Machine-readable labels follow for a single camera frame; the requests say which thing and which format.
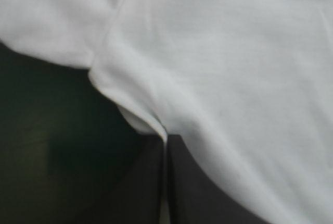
dark fabric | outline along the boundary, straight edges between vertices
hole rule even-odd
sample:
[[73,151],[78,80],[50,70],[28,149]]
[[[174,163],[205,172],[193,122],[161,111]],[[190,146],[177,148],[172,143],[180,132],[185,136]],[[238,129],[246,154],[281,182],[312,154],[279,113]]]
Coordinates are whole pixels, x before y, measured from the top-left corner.
[[172,224],[267,224],[206,176],[179,135],[168,139],[168,197]]
[[118,185],[70,224],[157,224],[160,212],[163,143],[143,136],[139,158]]
[[0,44],[0,223],[62,224],[110,192],[145,145],[87,70]]

shirt sleeve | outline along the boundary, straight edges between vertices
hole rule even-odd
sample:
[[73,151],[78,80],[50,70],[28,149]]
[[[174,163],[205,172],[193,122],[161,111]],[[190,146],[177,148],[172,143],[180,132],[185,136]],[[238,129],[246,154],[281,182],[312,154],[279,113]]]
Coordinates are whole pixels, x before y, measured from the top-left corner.
[[88,68],[122,0],[0,0],[0,40],[16,52]]

white shirt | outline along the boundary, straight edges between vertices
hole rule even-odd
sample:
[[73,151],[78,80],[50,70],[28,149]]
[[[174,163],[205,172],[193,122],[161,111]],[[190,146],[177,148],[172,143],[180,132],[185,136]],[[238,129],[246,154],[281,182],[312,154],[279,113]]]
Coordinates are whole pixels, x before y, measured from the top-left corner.
[[0,39],[89,69],[265,220],[333,223],[333,0],[0,0]]

dark background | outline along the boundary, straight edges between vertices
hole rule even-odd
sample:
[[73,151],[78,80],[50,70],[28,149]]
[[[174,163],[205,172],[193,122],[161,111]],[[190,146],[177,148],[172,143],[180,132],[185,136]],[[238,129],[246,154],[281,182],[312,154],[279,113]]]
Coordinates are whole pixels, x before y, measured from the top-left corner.
[[0,223],[66,222],[110,191],[142,147],[87,70],[0,44]]

white t-shirt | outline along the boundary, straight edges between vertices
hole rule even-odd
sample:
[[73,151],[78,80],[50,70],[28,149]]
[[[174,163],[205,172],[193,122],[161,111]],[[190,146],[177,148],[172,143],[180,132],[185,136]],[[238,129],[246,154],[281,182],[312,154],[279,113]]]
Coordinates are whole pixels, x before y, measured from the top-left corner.
[[88,68],[265,220],[333,223],[333,0],[0,0],[0,39]]

